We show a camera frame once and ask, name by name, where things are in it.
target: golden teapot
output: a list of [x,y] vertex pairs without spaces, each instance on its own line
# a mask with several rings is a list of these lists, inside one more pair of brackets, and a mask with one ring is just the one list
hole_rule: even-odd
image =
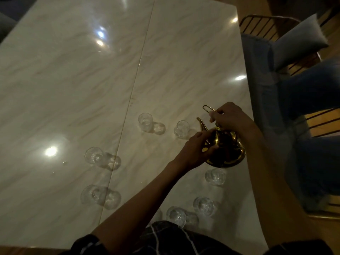
[[[211,107],[204,105],[203,109],[205,111],[207,111],[205,107],[215,111]],[[201,131],[207,131],[208,128],[204,122],[202,122],[199,117],[197,117],[197,120],[200,122]],[[202,151],[204,152],[208,150],[209,147],[214,145],[219,146],[219,148],[206,161],[206,163],[213,167],[219,168],[228,168],[237,165],[245,157],[245,148],[242,145],[238,134],[233,131],[224,130],[218,125],[218,123],[215,123],[215,125],[215,130],[213,131],[211,137],[206,139]]]

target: marble table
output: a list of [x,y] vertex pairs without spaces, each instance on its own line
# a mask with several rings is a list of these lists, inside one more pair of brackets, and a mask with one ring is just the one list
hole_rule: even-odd
[[[88,185],[124,204],[181,150],[173,134],[207,104],[227,101],[252,117],[236,7],[211,0],[38,0],[0,46],[0,245],[69,248],[114,210],[84,205]],[[148,112],[161,134],[142,132]],[[85,151],[117,155],[113,170]],[[197,196],[219,203],[198,232],[245,254],[266,248],[246,160],[209,185],[203,164],[160,210],[193,211]]]

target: hand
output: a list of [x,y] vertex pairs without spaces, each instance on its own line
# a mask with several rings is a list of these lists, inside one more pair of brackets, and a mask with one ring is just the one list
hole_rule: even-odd
[[216,121],[223,129],[239,133],[242,139],[262,135],[255,122],[233,102],[227,102],[215,111],[211,111],[210,122]]
[[173,160],[185,173],[200,166],[218,149],[218,146],[211,146],[207,151],[202,152],[205,140],[211,136],[214,129],[197,132],[184,145],[180,153]]

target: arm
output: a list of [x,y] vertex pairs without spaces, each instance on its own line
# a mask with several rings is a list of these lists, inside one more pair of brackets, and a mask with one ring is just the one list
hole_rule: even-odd
[[176,182],[210,157],[217,147],[202,152],[202,146],[211,133],[198,132],[191,137],[150,184],[92,232],[110,253],[128,253]]
[[210,122],[216,120],[223,128],[237,131],[244,142],[257,213],[268,246],[320,239],[285,180],[275,173],[278,165],[253,120],[232,102],[210,112],[210,116]]

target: sleeve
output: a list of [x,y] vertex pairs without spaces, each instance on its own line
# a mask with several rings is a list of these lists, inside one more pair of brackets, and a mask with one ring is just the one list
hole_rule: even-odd
[[323,240],[297,241],[283,243],[268,250],[265,255],[300,255],[322,254],[333,255],[334,253]]
[[69,251],[65,251],[60,255],[108,255],[108,251],[101,244],[100,240],[94,235],[86,235],[74,242]]

